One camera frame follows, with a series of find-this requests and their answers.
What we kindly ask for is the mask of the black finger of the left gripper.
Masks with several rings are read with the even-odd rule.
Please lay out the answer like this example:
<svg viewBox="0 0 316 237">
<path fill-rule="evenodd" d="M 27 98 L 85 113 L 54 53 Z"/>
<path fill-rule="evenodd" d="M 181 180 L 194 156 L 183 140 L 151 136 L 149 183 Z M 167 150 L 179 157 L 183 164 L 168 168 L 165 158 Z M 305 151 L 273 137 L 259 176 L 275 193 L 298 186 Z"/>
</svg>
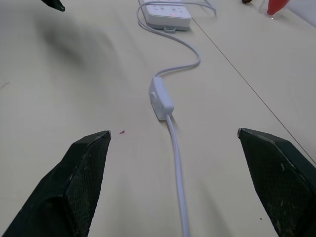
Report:
<svg viewBox="0 0 316 237">
<path fill-rule="evenodd" d="M 65 11 L 65 7 L 61 3 L 60 0 L 41 0 L 41 1 L 53 9 L 59 10 L 61 12 Z"/>
</svg>

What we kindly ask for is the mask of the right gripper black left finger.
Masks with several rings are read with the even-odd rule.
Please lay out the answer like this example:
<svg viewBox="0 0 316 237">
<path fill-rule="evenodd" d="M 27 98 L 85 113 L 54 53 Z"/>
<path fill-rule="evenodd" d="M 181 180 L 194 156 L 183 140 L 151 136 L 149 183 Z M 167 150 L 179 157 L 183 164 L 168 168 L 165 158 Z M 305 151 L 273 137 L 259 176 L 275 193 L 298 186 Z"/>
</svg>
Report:
<svg viewBox="0 0 316 237">
<path fill-rule="evenodd" d="M 74 142 L 40 180 L 3 236 L 88 236 L 110 140 L 110 131 L 101 131 Z"/>
</svg>

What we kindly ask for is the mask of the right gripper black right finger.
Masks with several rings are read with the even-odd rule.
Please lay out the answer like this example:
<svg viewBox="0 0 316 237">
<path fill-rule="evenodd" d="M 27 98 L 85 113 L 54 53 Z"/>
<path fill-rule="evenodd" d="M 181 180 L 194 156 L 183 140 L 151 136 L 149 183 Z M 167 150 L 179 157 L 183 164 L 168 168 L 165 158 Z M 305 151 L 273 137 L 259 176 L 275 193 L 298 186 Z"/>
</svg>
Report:
<svg viewBox="0 0 316 237">
<path fill-rule="evenodd" d="M 288 140 L 240 128 L 255 191 L 280 237 L 316 235 L 316 168 Z"/>
</svg>

